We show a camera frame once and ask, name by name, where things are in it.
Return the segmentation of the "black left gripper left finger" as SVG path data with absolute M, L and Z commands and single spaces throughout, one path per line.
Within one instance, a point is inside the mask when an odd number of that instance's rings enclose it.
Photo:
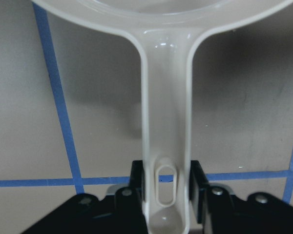
M 145 234 L 142 209 L 143 163 L 131 165 L 129 183 L 111 187 L 104 199 L 83 193 L 71 197 L 35 224 L 26 234 Z

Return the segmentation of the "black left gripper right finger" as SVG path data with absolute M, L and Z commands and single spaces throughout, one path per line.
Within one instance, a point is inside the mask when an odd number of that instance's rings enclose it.
M 190 163 L 189 199 L 205 234 L 293 234 L 293 206 L 265 192 L 242 200 L 211 184 L 197 160 Z

